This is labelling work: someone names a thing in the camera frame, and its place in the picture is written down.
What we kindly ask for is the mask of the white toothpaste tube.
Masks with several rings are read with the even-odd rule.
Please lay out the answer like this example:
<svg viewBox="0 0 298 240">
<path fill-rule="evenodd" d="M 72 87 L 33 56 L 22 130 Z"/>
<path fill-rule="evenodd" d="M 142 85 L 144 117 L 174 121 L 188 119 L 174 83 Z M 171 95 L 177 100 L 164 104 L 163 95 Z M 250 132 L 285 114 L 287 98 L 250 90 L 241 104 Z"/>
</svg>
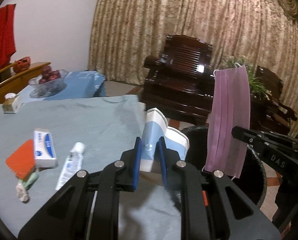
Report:
<svg viewBox="0 0 298 240">
<path fill-rule="evenodd" d="M 57 181 L 55 190 L 58 191 L 64 186 L 73 175 L 75 175 L 81 168 L 83 163 L 83 154 L 86 146 L 82 142 L 77 142 L 71 149 L 69 155 L 65 159 L 60 176 Z"/>
</svg>

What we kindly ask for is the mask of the pink face mask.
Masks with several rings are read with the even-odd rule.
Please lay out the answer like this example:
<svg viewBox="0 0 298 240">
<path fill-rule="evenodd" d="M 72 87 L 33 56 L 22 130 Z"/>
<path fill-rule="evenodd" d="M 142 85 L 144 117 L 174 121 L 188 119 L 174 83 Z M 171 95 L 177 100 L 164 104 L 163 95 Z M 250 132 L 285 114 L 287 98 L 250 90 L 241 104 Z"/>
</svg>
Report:
<svg viewBox="0 0 298 240">
<path fill-rule="evenodd" d="M 233 138 L 235 126 L 250 128 L 251 96 L 246 67 L 214 71 L 212 110 L 208 117 L 207 156 L 204 169 L 221 170 L 239 178 L 247 144 Z"/>
</svg>

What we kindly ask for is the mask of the white blue medicine box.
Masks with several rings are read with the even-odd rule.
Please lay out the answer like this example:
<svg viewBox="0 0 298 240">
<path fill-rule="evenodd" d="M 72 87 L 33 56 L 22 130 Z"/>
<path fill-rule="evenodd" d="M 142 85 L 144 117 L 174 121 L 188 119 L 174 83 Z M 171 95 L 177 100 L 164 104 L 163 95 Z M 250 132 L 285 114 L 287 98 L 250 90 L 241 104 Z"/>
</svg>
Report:
<svg viewBox="0 0 298 240">
<path fill-rule="evenodd" d="M 47 129 L 36 128 L 33 132 L 34 160 L 37 168 L 58 166 L 52 134 Z"/>
</svg>

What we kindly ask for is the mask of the dark wooden side table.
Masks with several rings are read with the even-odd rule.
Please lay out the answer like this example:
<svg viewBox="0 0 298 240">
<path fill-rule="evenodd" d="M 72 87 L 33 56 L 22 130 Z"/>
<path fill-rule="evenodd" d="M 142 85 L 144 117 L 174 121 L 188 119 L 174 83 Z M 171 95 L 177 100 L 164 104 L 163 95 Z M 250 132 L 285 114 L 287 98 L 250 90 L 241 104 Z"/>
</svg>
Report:
<svg viewBox="0 0 298 240">
<path fill-rule="evenodd" d="M 288 135 L 289 123 L 270 109 L 272 103 L 267 98 L 251 94 L 250 129 Z"/>
</svg>

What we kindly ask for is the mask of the green potted plant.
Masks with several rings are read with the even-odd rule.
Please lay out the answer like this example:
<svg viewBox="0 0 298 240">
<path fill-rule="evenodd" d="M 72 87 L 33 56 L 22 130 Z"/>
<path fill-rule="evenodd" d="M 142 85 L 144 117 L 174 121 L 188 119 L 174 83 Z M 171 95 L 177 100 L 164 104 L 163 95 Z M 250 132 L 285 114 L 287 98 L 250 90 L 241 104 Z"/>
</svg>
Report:
<svg viewBox="0 0 298 240">
<path fill-rule="evenodd" d="M 226 56 L 221 63 L 222 68 L 237 68 L 243 65 L 246 67 L 252 99 L 270 100 L 271 92 L 256 77 L 255 66 L 245 56 Z"/>
</svg>

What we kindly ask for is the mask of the small crumpled tissue ball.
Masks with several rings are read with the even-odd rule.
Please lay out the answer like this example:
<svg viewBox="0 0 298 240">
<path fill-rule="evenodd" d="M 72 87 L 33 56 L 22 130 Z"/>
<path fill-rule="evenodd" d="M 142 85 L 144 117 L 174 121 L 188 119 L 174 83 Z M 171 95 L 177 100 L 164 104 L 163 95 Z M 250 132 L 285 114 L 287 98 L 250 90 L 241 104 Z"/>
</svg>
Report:
<svg viewBox="0 0 298 240">
<path fill-rule="evenodd" d="M 22 185 L 22 183 L 17 183 L 16 187 L 16 196 L 18 197 L 18 200 L 20 200 L 22 203 L 27 203 L 29 201 L 29 195 L 25 187 Z"/>
</svg>

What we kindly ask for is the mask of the grey table cloth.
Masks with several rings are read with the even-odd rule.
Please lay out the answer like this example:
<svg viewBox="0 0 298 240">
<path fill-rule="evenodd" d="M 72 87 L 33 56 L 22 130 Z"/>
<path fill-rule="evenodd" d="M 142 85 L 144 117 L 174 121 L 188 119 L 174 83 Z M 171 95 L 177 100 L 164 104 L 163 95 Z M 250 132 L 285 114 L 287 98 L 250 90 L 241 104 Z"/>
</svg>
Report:
<svg viewBox="0 0 298 240">
<path fill-rule="evenodd" d="M 77 142 L 86 146 L 82 167 L 102 170 L 135 145 L 145 123 L 135 95 L 30 102 L 16 114 L 0 106 L 0 218 L 17 235 L 29 219 L 53 196 L 66 157 Z M 16 196 L 17 179 L 6 159 L 37 128 L 51 132 L 58 166 L 40 171 L 24 204 Z M 135 192 L 120 194 L 120 239 L 180 239 L 180 213 L 169 193 L 141 176 Z"/>
</svg>

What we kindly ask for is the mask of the beige patterned curtain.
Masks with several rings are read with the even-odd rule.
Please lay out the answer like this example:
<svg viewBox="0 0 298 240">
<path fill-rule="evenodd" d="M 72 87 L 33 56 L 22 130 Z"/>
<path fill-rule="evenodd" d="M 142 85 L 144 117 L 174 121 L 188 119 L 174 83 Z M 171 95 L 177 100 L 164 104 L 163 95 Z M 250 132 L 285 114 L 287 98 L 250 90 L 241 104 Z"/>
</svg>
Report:
<svg viewBox="0 0 298 240">
<path fill-rule="evenodd" d="M 213 67 L 243 56 L 269 68 L 298 109 L 298 0 L 97 0 L 88 67 L 140 85 L 145 57 L 159 55 L 169 34 L 211 44 Z"/>
</svg>

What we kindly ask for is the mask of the blue table cloth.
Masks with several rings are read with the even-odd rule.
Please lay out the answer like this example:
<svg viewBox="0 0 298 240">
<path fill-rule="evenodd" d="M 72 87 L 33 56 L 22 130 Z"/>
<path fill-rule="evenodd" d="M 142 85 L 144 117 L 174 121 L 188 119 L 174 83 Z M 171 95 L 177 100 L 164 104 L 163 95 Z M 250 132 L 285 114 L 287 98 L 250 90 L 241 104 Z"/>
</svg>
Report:
<svg viewBox="0 0 298 240">
<path fill-rule="evenodd" d="M 50 96 L 38 95 L 34 92 L 34 87 L 28 85 L 19 92 L 19 95 L 22 103 L 104 97 L 106 96 L 105 80 L 106 77 L 96 71 L 69 72 L 58 93 L 53 92 Z"/>
</svg>

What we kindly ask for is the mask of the white tissue box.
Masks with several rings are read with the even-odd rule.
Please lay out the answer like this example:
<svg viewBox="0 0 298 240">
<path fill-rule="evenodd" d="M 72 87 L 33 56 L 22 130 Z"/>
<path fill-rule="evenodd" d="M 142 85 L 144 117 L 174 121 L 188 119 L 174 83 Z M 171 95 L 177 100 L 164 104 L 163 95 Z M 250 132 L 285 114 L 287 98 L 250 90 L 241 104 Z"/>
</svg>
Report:
<svg viewBox="0 0 298 240">
<path fill-rule="evenodd" d="M 5 114 L 16 114 L 22 105 L 21 96 L 15 93 L 5 95 L 2 109 Z"/>
</svg>

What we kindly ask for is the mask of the glass fruit bowl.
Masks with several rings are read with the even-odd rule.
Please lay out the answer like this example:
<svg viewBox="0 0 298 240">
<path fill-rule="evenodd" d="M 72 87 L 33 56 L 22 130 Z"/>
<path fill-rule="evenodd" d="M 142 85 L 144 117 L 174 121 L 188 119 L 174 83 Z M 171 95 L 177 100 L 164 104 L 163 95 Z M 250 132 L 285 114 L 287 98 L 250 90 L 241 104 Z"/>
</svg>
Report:
<svg viewBox="0 0 298 240">
<path fill-rule="evenodd" d="M 29 80 L 28 84 L 33 87 L 33 91 L 30 92 L 30 98 L 47 98 L 49 96 L 56 95 L 60 93 L 67 87 L 65 83 L 65 78 L 68 76 L 69 72 L 66 70 L 59 70 L 59 77 L 50 81 L 40 83 L 42 75 L 34 77 Z"/>
</svg>

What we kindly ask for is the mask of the red apples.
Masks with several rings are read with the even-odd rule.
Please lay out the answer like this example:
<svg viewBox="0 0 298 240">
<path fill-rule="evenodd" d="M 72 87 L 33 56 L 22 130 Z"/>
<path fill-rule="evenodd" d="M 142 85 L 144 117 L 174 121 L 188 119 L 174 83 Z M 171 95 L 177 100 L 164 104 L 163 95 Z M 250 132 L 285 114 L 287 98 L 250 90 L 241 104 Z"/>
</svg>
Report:
<svg viewBox="0 0 298 240">
<path fill-rule="evenodd" d="M 44 84 L 59 78 L 61 78 L 59 70 L 52 70 L 50 66 L 44 66 L 41 69 L 41 79 L 39 80 L 39 84 Z"/>
</svg>

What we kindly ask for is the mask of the wooden TV cabinet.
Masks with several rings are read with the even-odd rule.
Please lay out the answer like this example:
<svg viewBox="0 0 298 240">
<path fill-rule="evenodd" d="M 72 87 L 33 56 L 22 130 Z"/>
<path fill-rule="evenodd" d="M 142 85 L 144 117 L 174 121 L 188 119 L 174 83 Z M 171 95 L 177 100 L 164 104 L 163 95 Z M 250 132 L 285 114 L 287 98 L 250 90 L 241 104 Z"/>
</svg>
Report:
<svg viewBox="0 0 298 240">
<path fill-rule="evenodd" d="M 44 66 L 49 66 L 50 62 L 36 62 L 32 63 L 29 68 L 18 74 L 11 74 L 11 69 L 15 63 L 7 65 L 0 70 L 0 104 L 5 100 L 7 93 L 17 94 L 24 89 L 31 78 L 37 77 L 41 73 Z"/>
</svg>

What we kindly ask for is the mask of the red basket ornament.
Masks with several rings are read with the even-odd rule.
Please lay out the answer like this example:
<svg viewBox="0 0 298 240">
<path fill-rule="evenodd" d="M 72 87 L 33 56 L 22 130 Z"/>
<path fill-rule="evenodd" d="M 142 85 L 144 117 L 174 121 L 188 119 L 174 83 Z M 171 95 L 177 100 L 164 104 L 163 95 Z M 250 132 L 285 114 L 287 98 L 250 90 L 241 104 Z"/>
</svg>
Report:
<svg viewBox="0 0 298 240">
<path fill-rule="evenodd" d="M 29 56 L 23 57 L 14 62 L 13 72 L 15 74 L 28 70 L 31 65 L 31 58 Z"/>
</svg>

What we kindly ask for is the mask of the red cloth cover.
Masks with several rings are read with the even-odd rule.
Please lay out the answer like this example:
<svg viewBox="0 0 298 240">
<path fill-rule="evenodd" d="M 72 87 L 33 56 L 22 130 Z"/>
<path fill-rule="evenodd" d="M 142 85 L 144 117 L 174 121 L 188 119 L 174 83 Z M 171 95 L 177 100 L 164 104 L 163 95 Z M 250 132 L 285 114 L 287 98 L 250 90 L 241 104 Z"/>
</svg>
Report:
<svg viewBox="0 0 298 240">
<path fill-rule="evenodd" d="M 10 61 L 16 52 L 14 41 L 14 11 L 16 4 L 0 8 L 0 67 Z"/>
</svg>

